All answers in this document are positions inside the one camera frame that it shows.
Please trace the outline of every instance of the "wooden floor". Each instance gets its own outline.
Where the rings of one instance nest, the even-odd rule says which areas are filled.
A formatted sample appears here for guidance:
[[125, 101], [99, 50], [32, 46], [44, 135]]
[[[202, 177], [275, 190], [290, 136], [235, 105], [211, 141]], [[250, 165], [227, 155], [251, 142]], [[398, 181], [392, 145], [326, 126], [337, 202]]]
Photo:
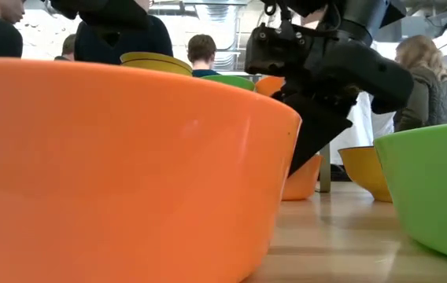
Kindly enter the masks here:
[[447, 257], [401, 231], [392, 204], [352, 183], [283, 203], [262, 267], [246, 283], [447, 283]]

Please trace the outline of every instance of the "green jacket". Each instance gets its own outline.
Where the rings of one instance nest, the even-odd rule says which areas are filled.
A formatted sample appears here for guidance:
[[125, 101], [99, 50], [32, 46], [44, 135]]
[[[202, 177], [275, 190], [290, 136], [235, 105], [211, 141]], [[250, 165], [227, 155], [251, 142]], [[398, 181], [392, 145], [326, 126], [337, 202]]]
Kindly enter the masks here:
[[447, 123], [447, 81], [440, 82], [428, 68], [411, 70], [414, 88], [408, 105], [393, 118], [395, 131]]

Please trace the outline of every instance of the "plastic bowl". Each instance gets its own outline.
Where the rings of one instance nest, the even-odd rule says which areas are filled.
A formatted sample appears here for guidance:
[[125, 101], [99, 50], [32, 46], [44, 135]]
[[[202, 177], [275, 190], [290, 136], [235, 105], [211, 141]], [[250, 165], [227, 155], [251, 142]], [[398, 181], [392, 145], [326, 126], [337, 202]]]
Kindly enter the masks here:
[[122, 55], [120, 60], [123, 66], [192, 76], [192, 68], [187, 63], [163, 54], [130, 52]]
[[257, 93], [270, 97], [281, 89], [283, 80], [284, 78], [269, 76], [258, 81], [255, 84], [255, 88], [257, 89]]
[[392, 202], [381, 164], [373, 146], [339, 149], [346, 173], [375, 200]]
[[447, 125], [387, 135], [375, 147], [402, 226], [447, 255]]
[[236, 86], [244, 90], [255, 90], [255, 83], [249, 79], [238, 77], [236, 75], [207, 75], [202, 77], [203, 79], [209, 79], [218, 83], [225, 83], [229, 86]]
[[315, 193], [323, 157], [313, 156], [304, 166], [291, 175], [285, 183], [282, 200], [305, 200]]
[[241, 281], [299, 124], [203, 79], [0, 59], [0, 282]]

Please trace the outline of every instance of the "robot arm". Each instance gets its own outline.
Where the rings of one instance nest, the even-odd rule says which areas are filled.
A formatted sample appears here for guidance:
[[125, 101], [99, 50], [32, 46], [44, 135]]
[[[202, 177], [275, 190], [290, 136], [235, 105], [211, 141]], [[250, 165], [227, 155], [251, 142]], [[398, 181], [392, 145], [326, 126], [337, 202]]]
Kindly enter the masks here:
[[[382, 26], [405, 17], [400, 0], [261, 0], [267, 14], [281, 9], [280, 27], [255, 28], [246, 47], [245, 70], [276, 75], [286, 84], [277, 97], [302, 117], [293, 174], [344, 129], [360, 90], [374, 95], [372, 110], [406, 106], [411, 74], [369, 46]], [[110, 31], [146, 28], [135, 0], [51, 0], [64, 15], [79, 13], [91, 27]], [[327, 7], [316, 30], [291, 23], [289, 8], [306, 17]]]

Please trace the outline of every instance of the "yellow bowl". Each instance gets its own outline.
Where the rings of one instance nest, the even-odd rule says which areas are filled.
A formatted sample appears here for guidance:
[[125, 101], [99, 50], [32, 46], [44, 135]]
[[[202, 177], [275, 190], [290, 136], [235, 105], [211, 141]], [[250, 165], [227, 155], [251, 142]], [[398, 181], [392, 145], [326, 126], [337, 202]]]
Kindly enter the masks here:
[[374, 146], [339, 149], [348, 176], [375, 200], [392, 202]]
[[123, 66], [192, 76], [189, 64], [163, 54], [130, 52], [120, 56], [120, 60]]

